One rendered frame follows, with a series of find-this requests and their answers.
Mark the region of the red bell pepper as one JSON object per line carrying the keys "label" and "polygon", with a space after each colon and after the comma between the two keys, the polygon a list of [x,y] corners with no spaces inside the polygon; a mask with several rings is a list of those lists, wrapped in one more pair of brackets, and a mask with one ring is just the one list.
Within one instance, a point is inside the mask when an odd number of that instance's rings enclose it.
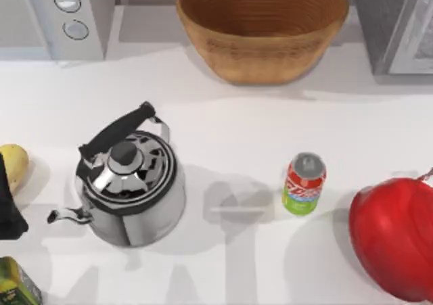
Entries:
{"label": "red bell pepper", "polygon": [[387,293],[433,303],[433,168],[358,191],[348,230],[365,272]]}

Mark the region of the grey cabinet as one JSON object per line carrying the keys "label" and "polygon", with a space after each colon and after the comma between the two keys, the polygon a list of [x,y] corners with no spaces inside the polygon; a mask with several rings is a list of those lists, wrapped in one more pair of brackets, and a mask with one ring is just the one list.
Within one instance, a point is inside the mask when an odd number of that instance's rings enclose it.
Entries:
{"label": "grey cabinet", "polygon": [[433,75],[433,0],[355,0],[375,75]]}

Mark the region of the yellow potato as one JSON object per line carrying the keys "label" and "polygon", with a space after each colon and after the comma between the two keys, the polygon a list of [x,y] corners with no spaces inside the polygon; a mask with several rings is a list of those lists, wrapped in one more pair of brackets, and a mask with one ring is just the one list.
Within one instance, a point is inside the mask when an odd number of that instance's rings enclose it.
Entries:
{"label": "yellow potato", "polygon": [[14,194],[26,177],[29,167],[28,153],[20,145],[5,144],[0,146],[0,154],[5,162],[10,191]]}

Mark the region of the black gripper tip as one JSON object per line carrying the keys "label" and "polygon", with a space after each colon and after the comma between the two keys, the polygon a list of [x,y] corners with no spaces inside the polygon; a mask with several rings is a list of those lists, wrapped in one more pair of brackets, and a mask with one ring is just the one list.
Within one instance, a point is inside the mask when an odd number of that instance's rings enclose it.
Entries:
{"label": "black gripper tip", "polygon": [[14,202],[7,181],[5,162],[0,153],[0,240],[18,240],[28,228],[28,223]]}

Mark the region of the round microwave knob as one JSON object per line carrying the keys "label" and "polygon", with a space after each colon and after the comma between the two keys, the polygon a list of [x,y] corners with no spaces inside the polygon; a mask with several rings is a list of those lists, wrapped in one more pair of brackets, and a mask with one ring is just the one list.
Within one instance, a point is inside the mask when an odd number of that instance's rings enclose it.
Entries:
{"label": "round microwave knob", "polygon": [[81,0],[53,0],[55,6],[65,13],[76,13],[81,8]]}
{"label": "round microwave knob", "polygon": [[89,36],[88,26],[80,20],[72,20],[63,23],[62,30],[69,39],[75,41],[84,40]]}

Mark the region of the pale microwave oven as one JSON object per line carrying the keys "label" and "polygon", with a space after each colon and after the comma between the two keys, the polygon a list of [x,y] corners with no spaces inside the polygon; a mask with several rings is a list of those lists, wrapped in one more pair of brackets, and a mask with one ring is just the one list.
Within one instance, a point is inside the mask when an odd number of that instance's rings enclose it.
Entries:
{"label": "pale microwave oven", "polygon": [[[0,61],[104,60],[117,1],[81,0],[76,13],[65,13],[53,0],[0,0]],[[64,34],[63,23],[72,20],[88,26],[86,39]]]}

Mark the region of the green and yellow box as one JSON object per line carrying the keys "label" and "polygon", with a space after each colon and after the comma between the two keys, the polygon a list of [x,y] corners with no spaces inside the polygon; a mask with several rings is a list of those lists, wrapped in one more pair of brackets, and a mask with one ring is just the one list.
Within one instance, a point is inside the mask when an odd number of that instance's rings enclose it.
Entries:
{"label": "green and yellow box", "polygon": [[43,305],[41,290],[10,256],[0,258],[0,305]]}

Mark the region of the brown woven basket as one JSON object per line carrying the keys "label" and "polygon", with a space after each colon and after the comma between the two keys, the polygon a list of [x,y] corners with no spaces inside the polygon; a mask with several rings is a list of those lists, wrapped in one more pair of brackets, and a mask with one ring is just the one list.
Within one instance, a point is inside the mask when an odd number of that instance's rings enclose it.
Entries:
{"label": "brown woven basket", "polygon": [[191,44],[221,79],[280,85],[308,72],[348,15],[348,0],[177,0]]}

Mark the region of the red and green can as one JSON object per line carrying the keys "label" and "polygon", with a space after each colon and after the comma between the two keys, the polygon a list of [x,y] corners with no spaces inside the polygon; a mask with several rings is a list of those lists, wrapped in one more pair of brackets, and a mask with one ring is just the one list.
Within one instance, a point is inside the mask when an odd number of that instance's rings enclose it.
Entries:
{"label": "red and green can", "polygon": [[317,206],[327,171],[323,160],[314,153],[301,152],[290,162],[281,197],[285,209],[305,216]]}

